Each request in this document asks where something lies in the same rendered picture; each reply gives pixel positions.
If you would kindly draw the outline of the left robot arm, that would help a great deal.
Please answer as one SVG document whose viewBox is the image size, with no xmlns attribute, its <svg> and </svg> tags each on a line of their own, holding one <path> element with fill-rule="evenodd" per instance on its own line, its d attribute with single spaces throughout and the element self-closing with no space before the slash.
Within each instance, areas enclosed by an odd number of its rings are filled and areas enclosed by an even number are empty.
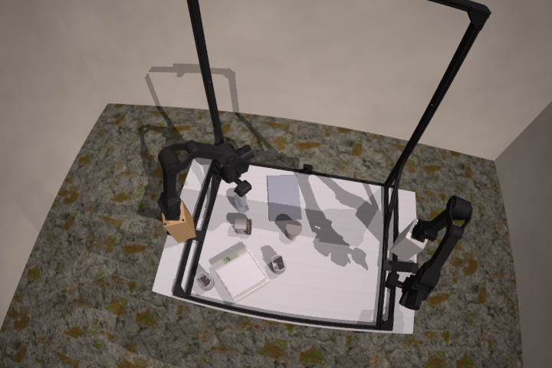
<svg viewBox="0 0 552 368">
<path fill-rule="evenodd" d="M 412 230 L 412 238 L 419 242 L 425 242 L 425 239 L 433 242 L 438 236 L 438 231 L 445 226 L 447 226 L 447 229 L 432 258 L 425 262 L 417 273 L 410 278 L 409 285 L 412 289 L 402 289 L 399 304 L 415 311 L 420 309 L 423 295 L 430 294 L 439 282 L 441 268 L 458 240 L 462 238 L 465 227 L 471 221 L 471 218 L 472 204 L 454 195 L 448 200 L 446 209 L 432 221 L 418 220 L 417 225 Z M 465 223 L 458 227 L 453 225 L 454 220 L 465 220 Z M 426 287 L 426 285 L 430 287 Z"/>
</svg>

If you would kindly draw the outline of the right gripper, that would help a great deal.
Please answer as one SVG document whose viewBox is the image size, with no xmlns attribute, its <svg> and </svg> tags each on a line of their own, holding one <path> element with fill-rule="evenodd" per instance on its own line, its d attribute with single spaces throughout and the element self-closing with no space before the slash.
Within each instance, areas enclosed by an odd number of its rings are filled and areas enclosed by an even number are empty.
<svg viewBox="0 0 552 368">
<path fill-rule="evenodd" d="M 249 192 L 251 190 L 251 184 L 244 180 L 244 181 L 241 181 L 239 178 L 238 178 L 238 167 L 236 167 L 236 170 L 232 173 L 225 173 L 223 172 L 222 170 L 220 171 L 220 169 L 214 165 L 213 167 L 213 171 L 221 178 L 223 179 L 226 183 L 232 183 L 232 182 L 235 182 L 237 184 L 237 186 L 235 187 L 235 192 L 240 196 L 244 196 L 247 192 Z M 224 175 L 223 175 L 224 174 Z"/>
</svg>

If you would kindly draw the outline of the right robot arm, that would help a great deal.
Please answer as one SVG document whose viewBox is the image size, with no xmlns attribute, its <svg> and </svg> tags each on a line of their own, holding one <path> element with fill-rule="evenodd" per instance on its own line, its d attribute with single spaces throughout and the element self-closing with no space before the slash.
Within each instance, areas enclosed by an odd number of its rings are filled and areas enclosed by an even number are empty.
<svg viewBox="0 0 552 368">
<path fill-rule="evenodd" d="M 182 163 L 175 153 L 177 150 L 187 150 L 189 154 Z M 246 163 L 246 161 L 255 157 L 249 145 L 245 145 L 236 150 L 234 146 L 228 143 L 221 143 L 219 146 L 215 146 L 206 143 L 198 143 L 194 140 L 190 140 L 186 143 L 174 143 L 162 149 L 160 152 L 161 153 L 158 154 L 159 163 L 161 167 L 164 168 L 163 192 L 161 192 L 157 203 L 166 221 L 179 221 L 181 215 L 181 199 L 176 191 L 176 174 L 184 170 L 193 159 L 215 159 L 217 160 L 215 165 L 217 165 L 218 169 L 222 169 L 224 173 L 233 173 L 237 166 L 239 168 L 238 177 L 240 178 L 243 173 L 248 171 L 249 164 Z"/>
</svg>

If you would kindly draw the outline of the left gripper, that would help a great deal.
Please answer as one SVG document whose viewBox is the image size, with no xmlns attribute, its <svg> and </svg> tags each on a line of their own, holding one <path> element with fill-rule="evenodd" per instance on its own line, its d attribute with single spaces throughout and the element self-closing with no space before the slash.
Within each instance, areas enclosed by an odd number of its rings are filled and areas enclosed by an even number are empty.
<svg viewBox="0 0 552 368">
<path fill-rule="evenodd" d="M 409 285 L 409 280 L 412 276 L 413 276 L 413 274 L 411 274 L 410 277 L 406 277 L 404 282 L 401 282 L 401 281 L 398 281 L 399 280 L 399 274 L 394 273 L 394 272 L 391 271 L 390 273 L 388 273 L 386 283 L 385 283 L 385 287 L 389 288 L 391 290 L 394 290 L 395 287 L 402 288 L 402 289 L 404 288 L 404 289 L 408 289 L 408 290 L 412 289 L 412 288 L 410 288 L 410 285 Z M 423 301 L 427 300 L 428 296 L 429 296 L 428 294 L 424 294 L 422 300 Z"/>
</svg>

